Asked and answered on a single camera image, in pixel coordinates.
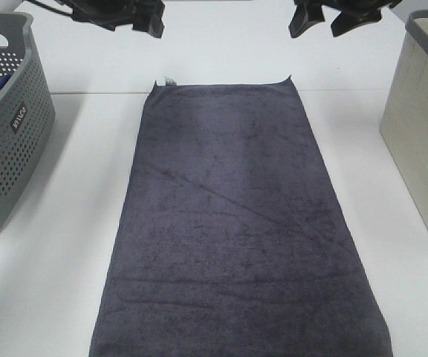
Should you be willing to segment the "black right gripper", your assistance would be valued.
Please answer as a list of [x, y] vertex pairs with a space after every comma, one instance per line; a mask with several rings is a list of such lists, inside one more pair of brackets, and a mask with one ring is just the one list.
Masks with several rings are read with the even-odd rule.
[[309, 28], [325, 21], [322, 6], [339, 10], [331, 23], [333, 37], [342, 36], [382, 19], [381, 8], [396, 7], [401, 0], [294, 0], [296, 9], [288, 26], [291, 38], [298, 38]]

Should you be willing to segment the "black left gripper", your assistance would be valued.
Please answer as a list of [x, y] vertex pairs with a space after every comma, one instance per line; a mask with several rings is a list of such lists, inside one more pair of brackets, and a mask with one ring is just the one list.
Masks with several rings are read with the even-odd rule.
[[72, 9], [75, 22], [90, 23], [106, 30], [115, 31], [118, 26], [132, 23], [132, 30], [144, 32], [160, 39], [165, 4], [161, 0], [141, 1], [66, 1]]

